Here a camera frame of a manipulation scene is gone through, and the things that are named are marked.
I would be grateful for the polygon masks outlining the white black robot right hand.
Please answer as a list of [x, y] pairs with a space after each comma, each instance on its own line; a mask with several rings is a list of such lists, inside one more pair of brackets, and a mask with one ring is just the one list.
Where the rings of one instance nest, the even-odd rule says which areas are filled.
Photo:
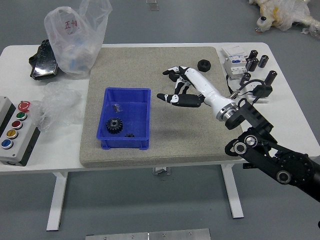
[[219, 121], [237, 111], [234, 100], [226, 98], [197, 70], [186, 66], [174, 66], [162, 73], [176, 82], [174, 94], [158, 93], [157, 97], [178, 107], [198, 108], [202, 103], [212, 107]]

